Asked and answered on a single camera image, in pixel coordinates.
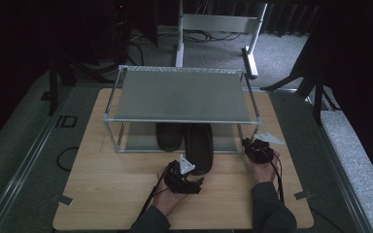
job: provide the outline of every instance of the pair of black shoes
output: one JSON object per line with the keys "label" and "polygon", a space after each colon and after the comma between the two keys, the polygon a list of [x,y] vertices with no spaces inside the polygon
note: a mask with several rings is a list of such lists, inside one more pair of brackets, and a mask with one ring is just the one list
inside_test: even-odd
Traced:
{"label": "pair of black shoes", "polygon": [[208,173],[213,165],[214,145],[209,123],[157,123],[156,139],[165,151],[177,150],[183,141],[186,159],[195,165],[193,175]]}

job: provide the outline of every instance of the wooden table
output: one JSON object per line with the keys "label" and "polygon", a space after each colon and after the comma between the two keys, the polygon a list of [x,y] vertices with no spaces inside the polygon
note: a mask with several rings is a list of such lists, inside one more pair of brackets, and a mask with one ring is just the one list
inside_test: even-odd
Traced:
{"label": "wooden table", "polygon": [[[180,154],[174,152],[116,153],[102,122],[110,93],[111,89],[99,92],[63,193],[73,203],[59,204],[53,220],[57,230],[129,229],[156,184],[156,172],[179,159]],[[258,133],[270,132],[284,139],[268,94],[256,93],[255,100],[264,122]],[[242,129],[244,136],[249,137],[254,126],[243,125]],[[298,227],[309,228],[314,220],[306,199],[294,197],[302,187],[288,147],[271,148],[281,154],[286,205],[295,215]],[[201,192],[189,195],[169,216],[171,229],[252,228],[250,190],[254,179],[246,155],[214,154],[213,168],[204,177]],[[198,177],[188,179],[196,181]]]}

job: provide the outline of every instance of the person's left hand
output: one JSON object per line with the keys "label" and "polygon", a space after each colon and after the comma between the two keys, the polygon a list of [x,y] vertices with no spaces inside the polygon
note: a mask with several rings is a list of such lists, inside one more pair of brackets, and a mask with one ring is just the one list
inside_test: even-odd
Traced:
{"label": "person's left hand", "polygon": [[[163,171],[164,169],[156,174],[158,178],[162,176]],[[153,206],[157,207],[165,216],[169,216],[175,210],[178,204],[180,204],[187,197],[187,194],[173,193],[166,185],[164,179],[162,179],[160,182],[158,188],[156,189],[156,193],[160,191],[162,192],[153,198]]]}

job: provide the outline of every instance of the human hand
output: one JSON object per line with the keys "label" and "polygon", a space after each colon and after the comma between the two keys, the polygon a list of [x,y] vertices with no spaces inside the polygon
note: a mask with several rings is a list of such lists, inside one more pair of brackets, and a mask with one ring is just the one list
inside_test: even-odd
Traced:
{"label": "human hand", "polygon": [[[277,161],[278,161],[278,157],[280,156],[280,154],[274,151],[274,155],[275,156],[272,159],[272,164],[274,164],[274,166],[277,168]],[[274,182],[275,176],[277,174],[275,173],[275,170],[271,166],[270,163],[259,164],[259,163],[254,163],[252,160],[250,160],[250,163],[253,169],[253,177],[255,180],[255,185],[259,183]]]}
{"label": "human hand", "polygon": [[[158,178],[162,176],[163,171],[164,169],[156,174]],[[166,185],[164,179],[160,182],[156,193],[159,194],[153,198],[153,206],[157,207],[165,216],[169,216],[178,204],[187,197],[187,194],[173,193]]]}

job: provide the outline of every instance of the tape strip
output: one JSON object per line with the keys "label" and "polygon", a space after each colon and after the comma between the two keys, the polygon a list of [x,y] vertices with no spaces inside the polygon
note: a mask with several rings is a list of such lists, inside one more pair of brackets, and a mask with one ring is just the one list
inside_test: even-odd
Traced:
{"label": "tape strip", "polygon": [[60,195],[60,194],[55,194],[55,195],[52,197],[52,201],[53,201],[53,202],[58,202],[58,203],[65,204],[65,205],[67,205],[67,206],[72,205],[72,202],[74,202],[74,200],[73,200],[72,198],[69,198],[69,197],[67,197],[67,196]]}
{"label": "tape strip", "polygon": [[304,199],[304,198],[308,199],[308,198],[313,196],[313,194],[311,194],[311,192],[309,192],[309,191],[300,191],[300,192],[295,193],[293,195],[295,196],[296,200]]}

